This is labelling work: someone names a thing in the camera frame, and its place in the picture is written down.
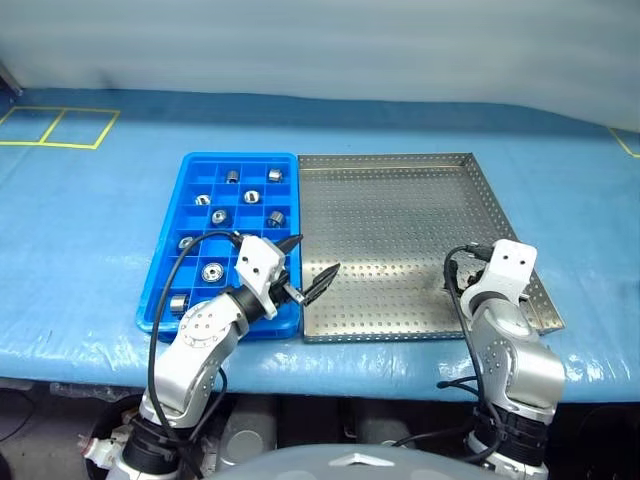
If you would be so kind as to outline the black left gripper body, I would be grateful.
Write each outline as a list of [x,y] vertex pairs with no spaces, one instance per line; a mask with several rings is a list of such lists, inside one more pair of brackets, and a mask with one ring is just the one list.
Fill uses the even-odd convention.
[[278,279],[272,283],[271,300],[275,305],[303,302],[303,294],[291,284],[288,270],[283,270]]

